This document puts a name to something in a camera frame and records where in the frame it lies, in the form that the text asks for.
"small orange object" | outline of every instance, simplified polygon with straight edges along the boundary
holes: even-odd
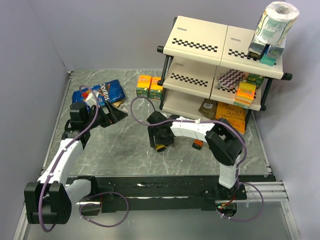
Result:
[[[194,143],[195,143],[195,144],[198,144],[200,147],[202,147],[203,144],[204,144],[202,141],[200,141],[200,140],[198,140],[198,139],[194,140]]]
[[[82,93],[82,97],[84,97],[85,99],[88,97],[88,95],[89,95],[89,93],[86,91],[84,93]]]
[[[203,144],[204,143],[202,141],[196,139],[196,140],[194,140],[194,142],[192,144],[192,147],[195,148],[195,149],[200,150],[202,148]]]

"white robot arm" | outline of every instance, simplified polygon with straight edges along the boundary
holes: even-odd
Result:
[[[190,120],[184,117],[179,117],[177,120],[181,120],[182,122],[173,122],[170,127],[174,136],[176,137],[188,137],[192,139],[197,139],[202,142],[207,143],[206,135],[207,132],[210,131],[215,124],[214,123],[189,123],[183,122],[183,120]],[[240,155],[237,156],[233,165],[225,165],[220,162],[220,174],[219,174],[219,184],[222,186],[231,189],[236,181],[236,171],[237,164],[240,160]]]
[[[106,108],[108,113],[105,113],[102,108],[98,108],[97,118],[90,125],[96,112],[95,105],[88,108],[86,103],[76,102],[70,106],[70,120],[65,125],[57,154],[37,182],[29,182],[24,188],[26,215],[30,224],[40,223],[40,206],[42,206],[41,215],[44,224],[65,224],[70,218],[73,204],[85,196],[98,193],[98,183],[95,177],[79,176],[68,187],[66,187],[66,182],[71,167],[83,152],[90,138],[89,129],[82,135],[79,135],[79,133],[86,130],[89,125],[91,126],[90,129],[98,126],[105,128],[128,116],[127,113],[116,109],[108,102],[106,102]],[[41,205],[39,202],[44,186],[46,188],[44,189]]]
[[[174,137],[188,137],[207,143],[220,163],[219,184],[227,189],[233,188],[237,181],[237,165],[243,148],[234,133],[220,124],[200,123],[200,121],[197,123],[194,120],[184,122],[190,119],[178,115],[166,118],[158,111],[154,111],[147,121],[150,124],[157,124],[167,119],[176,121],[148,127],[150,146],[158,152],[164,151],[166,146],[174,143]],[[221,118],[219,121],[233,128],[227,120]]]

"paper towel roll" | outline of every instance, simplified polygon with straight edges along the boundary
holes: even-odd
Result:
[[[279,44],[286,37],[299,16],[299,10],[290,3],[274,1],[270,3],[255,30],[259,41],[265,44]]]

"gray wall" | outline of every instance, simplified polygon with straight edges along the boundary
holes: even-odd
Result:
[[[27,0],[0,3],[0,213],[15,234],[24,187],[39,176],[67,71]]]
[[[283,180],[303,240],[320,234],[320,2],[288,0],[300,10],[288,35],[283,70],[289,82],[274,81],[267,110],[257,114],[266,153]]]
[[[182,15],[254,29],[271,0],[29,0],[66,68],[161,69]]]

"gray marble surface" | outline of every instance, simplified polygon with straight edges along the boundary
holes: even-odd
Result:
[[[160,70],[76,70],[71,73],[70,86],[59,118],[58,126],[48,155],[48,166],[60,144],[64,125],[70,118],[69,106],[72,94],[79,85],[94,86],[118,79],[126,94],[124,103],[129,111],[131,100],[136,97],[139,75],[160,76]],[[160,101],[153,101],[159,110]],[[145,121],[152,112],[146,100],[139,99],[133,106],[135,115]],[[219,163],[207,147],[192,148],[193,139],[176,137],[175,146],[157,153],[149,146],[147,127],[138,124],[130,116],[107,128],[97,127],[82,155],[76,160],[70,176],[129,176],[129,175],[218,175]],[[241,175],[267,173],[264,155],[259,143],[254,121],[250,119],[244,139],[248,156],[240,166]]]

